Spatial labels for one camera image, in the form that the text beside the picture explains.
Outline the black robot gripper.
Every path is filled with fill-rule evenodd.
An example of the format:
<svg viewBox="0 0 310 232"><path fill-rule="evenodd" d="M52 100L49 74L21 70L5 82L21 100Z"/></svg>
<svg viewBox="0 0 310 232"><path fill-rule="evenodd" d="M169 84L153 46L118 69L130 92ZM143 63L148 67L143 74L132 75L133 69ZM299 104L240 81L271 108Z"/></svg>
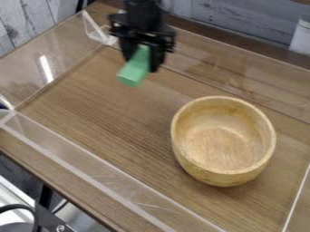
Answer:
<svg viewBox="0 0 310 232"><path fill-rule="evenodd" d="M139 44L149 45L149 71L155 73L164 52L175 50L175 29L164 23L163 0L122 0L122 13L109 14L109 33L118 38L122 58L130 59Z"/></svg>

